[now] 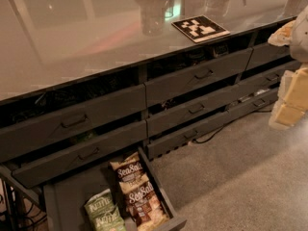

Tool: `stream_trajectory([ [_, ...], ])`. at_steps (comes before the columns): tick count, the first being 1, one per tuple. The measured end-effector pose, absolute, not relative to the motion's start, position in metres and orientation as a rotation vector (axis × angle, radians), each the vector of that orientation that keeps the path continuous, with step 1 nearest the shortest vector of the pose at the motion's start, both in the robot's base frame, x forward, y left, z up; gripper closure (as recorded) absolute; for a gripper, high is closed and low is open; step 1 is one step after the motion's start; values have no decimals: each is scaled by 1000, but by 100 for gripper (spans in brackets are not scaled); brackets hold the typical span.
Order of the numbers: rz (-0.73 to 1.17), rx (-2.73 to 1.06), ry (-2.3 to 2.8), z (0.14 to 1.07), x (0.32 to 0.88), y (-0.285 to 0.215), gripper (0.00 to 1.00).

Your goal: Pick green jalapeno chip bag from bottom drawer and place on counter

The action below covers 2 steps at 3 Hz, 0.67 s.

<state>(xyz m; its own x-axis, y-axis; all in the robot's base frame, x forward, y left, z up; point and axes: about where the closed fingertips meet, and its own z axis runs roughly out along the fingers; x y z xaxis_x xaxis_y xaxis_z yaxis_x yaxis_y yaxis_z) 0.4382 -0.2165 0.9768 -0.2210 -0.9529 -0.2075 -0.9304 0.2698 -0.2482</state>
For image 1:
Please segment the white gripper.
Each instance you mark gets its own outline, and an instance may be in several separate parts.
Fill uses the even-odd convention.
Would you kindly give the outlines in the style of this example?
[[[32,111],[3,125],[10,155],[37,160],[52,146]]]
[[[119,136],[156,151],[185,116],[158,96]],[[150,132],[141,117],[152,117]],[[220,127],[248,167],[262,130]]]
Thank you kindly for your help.
[[[291,43],[292,20],[270,35],[268,43],[285,46]],[[282,76],[278,96],[288,105],[276,102],[271,111],[269,126],[286,130],[300,121],[308,110],[308,64],[302,64],[296,71],[286,70]]]

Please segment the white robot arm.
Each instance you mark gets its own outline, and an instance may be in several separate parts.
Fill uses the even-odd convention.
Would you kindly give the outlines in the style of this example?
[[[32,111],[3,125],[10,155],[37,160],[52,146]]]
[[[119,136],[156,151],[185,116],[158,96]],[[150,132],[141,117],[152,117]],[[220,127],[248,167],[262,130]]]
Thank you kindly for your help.
[[[269,119],[270,127],[286,130],[308,111],[308,7],[271,34],[268,43],[289,46],[291,57],[300,62],[298,70],[284,72]]]

